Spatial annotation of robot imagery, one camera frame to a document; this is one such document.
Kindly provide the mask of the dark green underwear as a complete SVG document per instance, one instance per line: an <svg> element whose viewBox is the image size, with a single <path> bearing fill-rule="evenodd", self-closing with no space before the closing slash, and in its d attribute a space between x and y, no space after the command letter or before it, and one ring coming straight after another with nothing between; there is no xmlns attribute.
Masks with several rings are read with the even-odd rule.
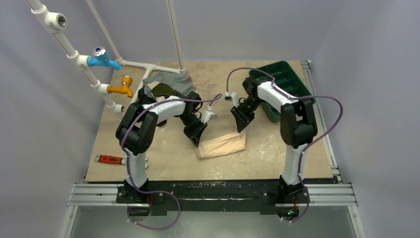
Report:
<svg viewBox="0 0 420 238"><path fill-rule="evenodd" d="M180 92L172 89L169 85L164 83L158 83L156 86L154 86L153 89L151 89L151 93L157 101L163 101L164 99L167 99L170 96L181 95Z"/></svg>

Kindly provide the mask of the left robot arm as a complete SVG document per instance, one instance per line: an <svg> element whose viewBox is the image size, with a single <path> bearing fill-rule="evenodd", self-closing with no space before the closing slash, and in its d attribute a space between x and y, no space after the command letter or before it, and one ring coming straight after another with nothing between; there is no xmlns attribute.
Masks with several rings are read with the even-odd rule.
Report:
<svg viewBox="0 0 420 238"><path fill-rule="evenodd" d="M179 118L184 125L183 133L198 147L207 123L196 115L204 100L192 92L188 96L169 96L152 104L133 103L121 120L115 136L126 154L127 176L125 188L128 196L136 203L146 200L153 191L148 190L145 169L146 151L155 136L156 127L169 118Z"/></svg>

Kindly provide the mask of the green compartment tray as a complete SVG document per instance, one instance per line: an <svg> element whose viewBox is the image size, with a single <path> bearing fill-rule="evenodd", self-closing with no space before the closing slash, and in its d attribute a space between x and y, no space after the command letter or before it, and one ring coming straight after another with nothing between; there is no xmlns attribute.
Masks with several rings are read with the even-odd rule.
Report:
<svg viewBox="0 0 420 238"><path fill-rule="evenodd" d="M275 78L275 84L285 92L295 97L311 95L309 89L286 61L278 61L258 67ZM261 104L263 111L272 123L280 122L280 112L267 103Z"/></svg>

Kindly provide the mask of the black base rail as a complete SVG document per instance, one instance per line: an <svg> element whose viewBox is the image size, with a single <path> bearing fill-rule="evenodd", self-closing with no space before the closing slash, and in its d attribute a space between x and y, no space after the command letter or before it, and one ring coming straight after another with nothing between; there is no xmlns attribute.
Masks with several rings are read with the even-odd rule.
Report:
<svg viewBox="0 0 420 238"><path fill-rule="evenodd" d="M308 189L275 179L148 180L137 191L124 182L117 187L116 203L146 205L151 215L169 211L257 212L284 218L299 216L308 201Z"/></svg>

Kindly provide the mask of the blue tap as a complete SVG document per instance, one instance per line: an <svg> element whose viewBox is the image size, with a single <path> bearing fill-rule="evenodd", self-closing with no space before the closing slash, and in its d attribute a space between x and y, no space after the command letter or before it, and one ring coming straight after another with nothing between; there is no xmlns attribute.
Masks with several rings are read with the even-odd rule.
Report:
<svg viewBox="0 0 420 238"><path fill-rule="evenodd" d="M102 66L111 67L117 71L121 70L121 65L109 58L105 47L96 47L93 50L93 57L88 57L87 64L89 67Z"/></svg>

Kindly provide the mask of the orange tap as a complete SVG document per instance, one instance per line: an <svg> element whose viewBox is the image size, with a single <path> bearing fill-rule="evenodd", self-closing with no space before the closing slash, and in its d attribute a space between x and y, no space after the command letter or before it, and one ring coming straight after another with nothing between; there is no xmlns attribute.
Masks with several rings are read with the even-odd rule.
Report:
<svg viewBox="0 0 420 238"><path fill-rule="evenodd" d="M128 98L133 98L133 92L130 89L130 86L132 85L132 83L133 83L133 79L131 77L124 76L121 78L121 86L119 88L109 85L106 90L109 94L117 93L117 94L127 95Z"/></svg>

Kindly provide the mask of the beige underwear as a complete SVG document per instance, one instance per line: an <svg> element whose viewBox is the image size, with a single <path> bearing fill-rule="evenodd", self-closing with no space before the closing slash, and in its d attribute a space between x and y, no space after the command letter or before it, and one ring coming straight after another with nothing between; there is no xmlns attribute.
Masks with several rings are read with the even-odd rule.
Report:
<svg viewBox="0 0 420 238"><path fill-rule="evenodd" d="M246 149L246 133L232 132L203 141L196 148L198 160L226 156Z"/></svg>

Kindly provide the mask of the striped grey underwear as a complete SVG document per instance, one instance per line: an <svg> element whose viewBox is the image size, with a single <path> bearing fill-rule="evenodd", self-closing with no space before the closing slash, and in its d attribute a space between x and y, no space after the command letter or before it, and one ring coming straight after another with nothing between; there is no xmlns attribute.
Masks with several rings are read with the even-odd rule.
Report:
<svg viewBox="0 0 420 238"><path fill-rule="evenodd" d="M144 94L153 99L156 99L156 96L153 95L152 88L149 85L156 82L166 84L184 96L196 90L191 77L187 74L159 72L149 78L143 79L142 82L144 84Z"/></svg>

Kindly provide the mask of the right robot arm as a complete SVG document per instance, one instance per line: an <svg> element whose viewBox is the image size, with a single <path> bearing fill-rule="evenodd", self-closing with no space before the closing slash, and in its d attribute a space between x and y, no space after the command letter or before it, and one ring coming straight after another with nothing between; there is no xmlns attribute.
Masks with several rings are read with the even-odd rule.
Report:
<svg viewBox="0 0 420 238"><path fill-rule="evenodd" d="M294 98L267 80L248 77L242 85L248 96L242 102L235 100L231 109L238 132L252 122L261 103L268 103L280 112L280 135L286 144L286 157L276 196L289 202L304 188L306 147L317 135L313 104L310 99Z"/></svg>

